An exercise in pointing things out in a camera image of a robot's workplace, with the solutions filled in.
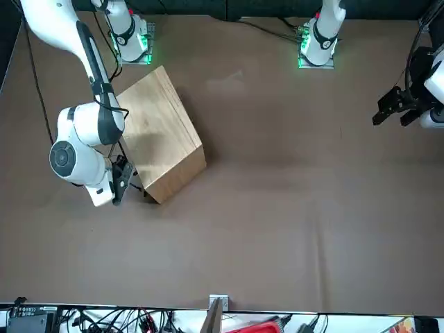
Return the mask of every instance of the brown table surface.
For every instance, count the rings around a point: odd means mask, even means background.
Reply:
[[[154,63],[114,88],[164,65],[208,169],[162,206],[130,190],[93,207],[50,169],[21,33],[0,96],[0,300],[206,307],[226,293],[242,310],[444,314],[444,132],[371,123],[417,23],[347,21],[331,71],[297,69],[296,46],[249,26],[149,19]],[[88,80],[74,55],[32,45],[55,132],[61,109],[92,100]]]

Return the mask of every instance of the wire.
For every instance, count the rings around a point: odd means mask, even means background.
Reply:
[[[328,315],[325,315],[325,327],[324,330],[322,331],[322,333],[325,333],[325,331],[327,331],[327,326],[328,326]]]
[[[398,84],[398,82],[400,82],[402,75],[405,73],[405,68],[402,71],[402,73],[400,74],[400,77],[397,79],[397,81],[395,82],[395,84],[393,85],[394,87]]]
[[[102,102],[99,102],[95,96],[94,96],[94,102],[96,102],[97,104],[99,104],[100,106],[104,107],[106,110],[109,111],[126,112],[125,116],[123,116],[124,119],[126,119],[126,117],[130,114],[130,111],[128,109],[117,108],[115,106],[108,106],[106,104],[103,104]]]
[[[280,21],[282,21],[286,26],[288,26],[291,30],[298,30],[298,26],[295,26],[293,24],[291,24],[290,22],[287,21],[287,19],[283,18],[283,17],[278,17],[277,19],[279,19]]]
[[[293,42],[293,43],[297,43],[298,42],[298,38],[296,38],[296,37],[294,37],[292,35],[286,35],[284,33],[276,33],[275,31],[271,31],[271,30],[269,30],[267,28],[258,26],[257,24],[254,24],[254,23],[251,23],[251,22],[239,20],[239,21],[237,21],[237,23],[242,23],[242,24],[246,24],[247,26],[252,26],[252,27],[254,27],[256,29],[259,29],[260,31],[264,31],[265,33],[269,33],[269,34],[274,35],[276,37],[282,38],[283,40],[288,40],[288,41]]]
[[[316,327],[316,324],[318,323],[318,320],[319,320],[319,316],[320,316],[320,314],[317,314],[315,319],[309,324],[309,326],[312,330],[314,330],[314,328]]]
[[[92,3],[91,1],[90,1],[89,3],[90,3],[91,6],[93,7],[92,9],[95,9],[93,3]],[[100,30],[100,34],[102,35],[103,39],[105,40],[106,45],[108,46],[109,50],[111,51],[112,56],[113,56],[114,59],[116,60],[116,69],[115,69],[114,72],[112,73],[111,77],[108,78],[108,80],[109,80],[110,82],[112,82],[112,80],[113,80],[114,78],[116,78],[117,76],[119,76],[120,73],[121,73],[120,62],[119,62],[119,59],[117,59],[117,55],[116,55],[116,53],[115,53],[114,50],[112,49],[110,43],[108,42],[108,39],[107,39],[106,36],[105,36],[105,33],[104,33],[103,30],[102,30],[102,27],[101,27],[101,25],[100,25],[100,23],[99,23],[99,19],[97,19],[97,14],[96,14],[96,12],[92,12],[92,14],[94,15],[94,19],[96,20],[97,27],[98,27],[99,30]]]
[[[20,8],[19,4],[15,2],[15,0],[11,0],[12,4],[16,7],[16,9],[23,15],[23,10]]]
[[[121,328],[121,331],[123,331],[124,329],[126,329],[128,326],[130,326],[132,323],[134,323],[137,319],[140,319],[140,318],[143,318],[143,317],[145,317],[145,316],[148,316],[149,314],[153,314],[154,312],[158,312],[158,310],[149,311],[148,313],[143,313],[143,314],[141,314],[140,316],[137,316],[137,318],[131,320],[128,324],[126,324],[125,327],[122,327],[122,328]],[[162,333],[162,328],[163,328],[163,325],[160,326],[160,328],[159,328],[159,332],[160,332],[160,333]]]
[[[173,323],[173,312],[172,311],[170,311],[169,312],[169,314],[168,314],[168,312],[166,313],[166,316],[168,317],[168,323],[173,327],[173,329],[176,331],[176,332],[179,332],[179,330],[174,326],[174,323]]]
[[[420,25],[418,32],[416,33],[416,36],[415,36],[415,38],[413,40],[413,43],[411,45],[411,48],[410,48],[409,57],[407,58],[407,65],[405,67],[405,75],[404,75],[405,92],[407,93],[407,97],[409,98],[409,100],[411,102],[413,102],[413,103],[416,103],[416,100],[413,98],[413,96],[411,95],[411,91],[410,91],[410,84],[409,84],[409,81],[410,81],[410,65],[411,65],[411,59],[413,57],[413,52],[416,49],[416,46],[417,46],[418,41],[419,41],[419,38],[420,38],[421,33],[424,30],[425,26],[426,26],[426,23],[423,22]]]
[[[140,316],[140,309],[137,310],[137,320],[136,320],[136,326],[134,329],[134,333],[137,333],[137,328],[139,327],[139,316]]]
[[[162,0],[157,0],[157,2],[160,3],[160,5],[163,7],[164,13],[168,15],[168,10],[167,7],[165,7],[164,2]]]
[[[131,183],[131,182],[130,182],[130,185],[131,185],[132,187],[134,187],[135,189],[138,189],[139,191],[142,192],[142,188],[141,188],[140,186],[134,185],[134,184]]]
[[[53,135],[51,133],[51,128],[49,127],[48,114],[46,113],[46,106],[45,106],[44,101],[43,101],[42,92],[40,91],[39,80],[38,80],[38,77],[37,77],[37,72],[35,70],[33,50],[31,48],[31,40],[29,38],[28,22],[26,21],[26,18],[25,18],[24,15],[22,16],[22,21],[23,21],[24,26],[25,26],[26,41],[27,41],[27,44],[28,44],[28,51],[29,51],[29,59],[31,61],[31,68],[33,70],[35,89],[37,90],[37,93],[39,95],[40,105],[42,106],[43,117],[44,117],[44,122],[45,122],[45,125],[46,125],[46,131],[48,132],[49,141],[51,142],[51,145],[54,145]]]

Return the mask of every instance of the green led light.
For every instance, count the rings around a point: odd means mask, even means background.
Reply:
[[[140,48],[145,51],[148,48],[148,41],[145,36],[137,34],[137,39],[139,40]]]

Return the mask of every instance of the wooden box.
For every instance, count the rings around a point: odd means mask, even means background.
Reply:
[[[202,142],[164,67],[122,92],[130,110],[123,138],[140,180],[158,203],[170,198],[206,167]]]

